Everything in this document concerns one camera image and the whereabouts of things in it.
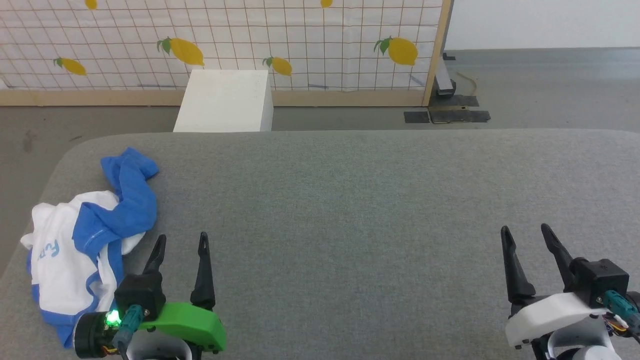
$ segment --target white box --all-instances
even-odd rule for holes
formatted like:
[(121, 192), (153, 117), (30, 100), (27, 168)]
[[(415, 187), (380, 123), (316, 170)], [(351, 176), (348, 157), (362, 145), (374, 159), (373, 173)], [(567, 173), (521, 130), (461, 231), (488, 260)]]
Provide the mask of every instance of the white box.
[(267, 70), (193, 70), (173, 132), (271, 131)]

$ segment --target gray floor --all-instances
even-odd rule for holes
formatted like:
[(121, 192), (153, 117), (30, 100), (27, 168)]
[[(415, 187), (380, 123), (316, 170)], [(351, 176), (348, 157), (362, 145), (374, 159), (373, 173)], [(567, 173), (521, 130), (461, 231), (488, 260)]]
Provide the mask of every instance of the gray floor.
[[(458, 94), (477, 95), (486, 124), (405, 124), (416, 108), (276, 108), (273, 129), (499, 129), (640, 131), (640, 51), (457, 52)], [(106, 135), (171, 131), (178, 108), (0, 108), (0, 273), (64, 153)]]

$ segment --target lemon print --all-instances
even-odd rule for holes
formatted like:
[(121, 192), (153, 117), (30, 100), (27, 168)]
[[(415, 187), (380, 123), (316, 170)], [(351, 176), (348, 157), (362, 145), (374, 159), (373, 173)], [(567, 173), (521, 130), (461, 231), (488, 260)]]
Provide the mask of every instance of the lemon print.
[(173, 50), (173, 55), (183, 63), (204, 66), (204, 55), (192, 42), (181, 38), (167, 37), (164, 40), (158, 40), (158, 51), (160, 51), (160, 46), (167, 54), (170, 50)]
[(86, 70), (84, 66), (79, 62), (67, 58), (57, 58), (53, 60), (53, 63), (59, 67), (64, 67), (67, 71), (75, 75), (86, 76)]
[(98, 8), (98, 0), (84, 0), (84, 4), (89, 10), (95, 10)]
[(415, 65), (415, 59), (418, 57), (418, 48), (405, 38), (388, 37), (384, 40), (378, 40), (373, 47), (373, 51), (380, 47), (382, 54), (389, 49), (389, 58), (398, 65)]
[(267, 63), (270, 67), (273, 65), (273, 70), (280, 75), (291, 76), (291, 64), (283, 58), (270, 58), (262, 59), (262, 64)]

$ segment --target grid pattern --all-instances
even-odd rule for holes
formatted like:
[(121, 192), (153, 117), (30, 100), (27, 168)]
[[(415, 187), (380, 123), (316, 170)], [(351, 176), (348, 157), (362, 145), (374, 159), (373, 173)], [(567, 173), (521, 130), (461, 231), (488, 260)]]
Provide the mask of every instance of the grid pattern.
[[(270, 66), (275, 90), (423, 90), (442, 0), (333, 0), (326, 8), (321, 0), (97, 0), (93, 10), (88, 3), (0, 0), (0, 77), (10, 88), (185, 89), (191, 69), (202, 68), (188, 64), (198, 51), (166, 53), (157, 42), (169, 37), (197, 47), (205, 69), (266, 69), (264, 59), (280, 58)], [(414, 65), (393, 59), (407, 44), (374, 51), (388, 37), (415, 46), (416, 56), (404, 56)], [(84, 74), (74, 74), (73, 61)]]

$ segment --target gray fabric surface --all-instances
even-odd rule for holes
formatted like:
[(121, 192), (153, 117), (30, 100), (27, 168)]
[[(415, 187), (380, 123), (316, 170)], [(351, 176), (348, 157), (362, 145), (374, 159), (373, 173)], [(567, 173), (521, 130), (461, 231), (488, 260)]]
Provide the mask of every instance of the gray fabric surface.
[[(42, 201), (108, 189), (99, 159), (157, 161), (169, 301), (188, 301), (200, 231), (228, 350), (217, 359), (533, 359), (506, 344), (507, 224), (539, 294), (562, 290), (540, 224), (574, 256), (610, 258), (640, 290), (640, 136), (613, 131), (147, 134), (92, 140)], [(38, 314), (17, 249), (1, 280), (3, 358), (73, 359)], [(626, 359), (632, 340), (615, 340)]]

